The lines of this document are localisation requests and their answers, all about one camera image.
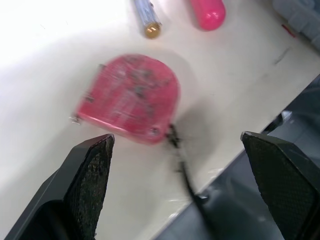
pink cap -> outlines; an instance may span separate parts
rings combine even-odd
[[[224,22],[226,9],[222,0],[191,0],[195,16],[201,28],[215,30]]]

black cable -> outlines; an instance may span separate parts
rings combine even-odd
[[[181,139],[178,137],[178,133],[176,128],[173,125],[170,125],[170,134],[167,134],[167,138],[169,143],[177,150],[179,156],[179,170],[182,173],[183,183],[186,187],[187,193],[191,197],[192,201],[194,202],[196,208],[198,209],[203,222],[205,224],[208,233],[210,234],[212,239],[217,239],[214,233],[214,223],[212,222],[211,218],[209,217],[207,211],[204,208],[203,200],[195,194],[194,188],[191,184],[188,171],[187,171],[187,163],[185,159],[180,155],[180,148],[181,148]]]

white table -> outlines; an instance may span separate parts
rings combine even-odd
[[[176,73],[174,122],[198,190],[243,149],[242,131],[260,132],[320,72],[319,55],[262,1],[225,0],[212,32],[196,27],[187,0],[153,3],[163,23],[155,40],[130,0],[0,3],[1,239],[70,149],[107,133],[68,119],[99,64],[140,53]],[[190,200],[172,162],[165,144],[116,136],[97,240],[149,240],[183,210]]]

table surface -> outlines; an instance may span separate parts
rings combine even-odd
[[[0,3],[0,238],[70,149],[107,133],[69,116],[98,65],[148,55],[177,75],[174,123],[198,190],[243,149],[320,71],[319,55],[290,36],[267,2],[224,1],[217,30],[197,27],[187,0],[154,0],[163,24],[144,38],[129,0]],[[173,153],[116,136],[97,240],[149,240],[190,202]]]

scratches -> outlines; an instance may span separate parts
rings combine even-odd
[[[286,50],[284,50],[284,52],[273,61],[273,65],[277,65],[278,63],[280,63],[290,50],[292,50],[292,47],[288,47]]]

